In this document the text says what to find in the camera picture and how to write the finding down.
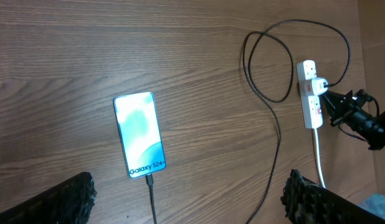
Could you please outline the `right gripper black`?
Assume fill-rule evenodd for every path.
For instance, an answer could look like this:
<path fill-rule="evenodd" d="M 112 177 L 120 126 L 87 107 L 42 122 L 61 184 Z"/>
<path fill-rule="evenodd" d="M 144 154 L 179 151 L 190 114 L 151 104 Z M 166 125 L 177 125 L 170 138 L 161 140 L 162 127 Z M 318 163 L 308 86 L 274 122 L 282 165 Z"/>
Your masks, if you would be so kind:
<path fill-rule="evenodd" d="M 385 140 L 385 127 L 379 118 L 379 104 L 372 95 L 363 89 L 355 94 L 351 90 L 345 95 L 327 91 L 320 98 L 330 116 L 332 127 L 344 123 L 365 140 Z M 376 104 L 377 113 L 375 116 L 363 109 L 365 103 L 372 101 Z"/>

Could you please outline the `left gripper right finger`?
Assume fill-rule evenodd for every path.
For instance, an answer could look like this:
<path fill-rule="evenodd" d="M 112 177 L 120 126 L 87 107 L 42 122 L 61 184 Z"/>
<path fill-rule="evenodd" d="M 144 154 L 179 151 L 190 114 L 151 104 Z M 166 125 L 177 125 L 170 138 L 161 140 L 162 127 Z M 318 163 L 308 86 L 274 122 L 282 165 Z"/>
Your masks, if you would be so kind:
<path fill-rule="evenodd" d="M 385 224 L 385 219 L 312 182 L 296 169 L 280 199 L 293 224 Z"/>

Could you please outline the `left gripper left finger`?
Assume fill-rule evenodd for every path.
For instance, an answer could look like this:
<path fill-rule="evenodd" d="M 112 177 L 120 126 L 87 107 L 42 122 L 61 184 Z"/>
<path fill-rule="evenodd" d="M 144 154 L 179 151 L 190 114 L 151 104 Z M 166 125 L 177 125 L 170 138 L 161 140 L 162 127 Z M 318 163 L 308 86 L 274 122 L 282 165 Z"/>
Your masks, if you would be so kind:
<path fill-rule="evenodd" d="M 97 191 L 89 172 L 72 178 L 0 213 L 0 223 L 86 224 Z"/>

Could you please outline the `Samsung Galaxy smartphone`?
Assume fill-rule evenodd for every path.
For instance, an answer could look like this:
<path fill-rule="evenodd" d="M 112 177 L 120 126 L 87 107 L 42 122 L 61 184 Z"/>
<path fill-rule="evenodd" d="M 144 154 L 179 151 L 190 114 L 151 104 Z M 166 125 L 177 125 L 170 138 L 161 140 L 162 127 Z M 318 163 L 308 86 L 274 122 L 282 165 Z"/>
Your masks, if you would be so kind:
<path fill-rule="evenodd" d="M 137 179 L 165 169 L 154 94 L 117 96 L 113 103 L 129 178 Z"/>

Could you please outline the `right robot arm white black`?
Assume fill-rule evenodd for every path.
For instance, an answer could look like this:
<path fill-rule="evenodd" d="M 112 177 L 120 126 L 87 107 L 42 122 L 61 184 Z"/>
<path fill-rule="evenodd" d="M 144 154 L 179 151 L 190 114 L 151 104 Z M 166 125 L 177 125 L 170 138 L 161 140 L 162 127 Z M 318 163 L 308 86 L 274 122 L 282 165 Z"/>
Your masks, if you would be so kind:
<path fill-rule="evenodd" d="M 330 117 L 330 125 L 341 129 L 345 124 L 356 134 L 346 135 L 369 144 L 370 151 L 379 151 L 385 147 L 385 111 L 379 112 L 378 101 L 359 90 L 343 95 L 327 91 L 320 98 Z"/>

